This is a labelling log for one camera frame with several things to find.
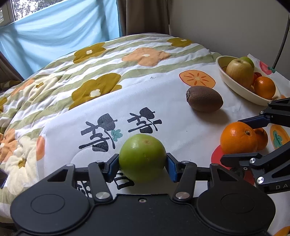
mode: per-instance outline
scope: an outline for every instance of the light blue curtain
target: light blue curtain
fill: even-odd
[[[64,0],[0,28],[0,51],[27,79],[54,59],[119,37],[116,0]]]

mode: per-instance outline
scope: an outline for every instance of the curtain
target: curtain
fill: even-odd
[[[169,34],[171,0],[117,0],[123,35]]]
[[[116,0],[64,0],[0,28],[0,51],[27,79],[56,58],[119,37]]]
[[[9,80],[23,81],[24,79],[0,52],[0,83],[7,82]]]

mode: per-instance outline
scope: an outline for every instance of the gray wall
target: gray wall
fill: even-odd
[[[170,32],[222,55],[272,66],[289,14],[276,0],[172,0]],[[276,70],[290,80],[290,33]]]

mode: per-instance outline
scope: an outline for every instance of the silver bolt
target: silver bolt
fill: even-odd
[[[261,176],[257,179],[258,184],[262,184],[263,182],[264,182],[264,177]]]
[[[109,198],[111,195],[108,192],[98,192],[96,194],[96,198],[98,199],[107,199]]]
[[[254,158],[254,157],[250,159],[251,164],[255,163],[255,161],[256,161],[256,158]]]
[[[187,199],[190,197],[189,193],[187,193],[187,192],[178,192],[177,194],[175,194],[175,196],[178,199]]]
[[[145,202],[147,202],[147,200],[144,199],[144,198],[141,198],[141,199],[139,199],[139,202],[141,202],[141,203],[145,203]]]

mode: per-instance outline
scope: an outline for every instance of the kiwi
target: kiwi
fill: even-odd
[[[197,111],[214,112],[222,107],[222,96],[212,88],[205,86],[193,86],[186,92],[188,104]]]

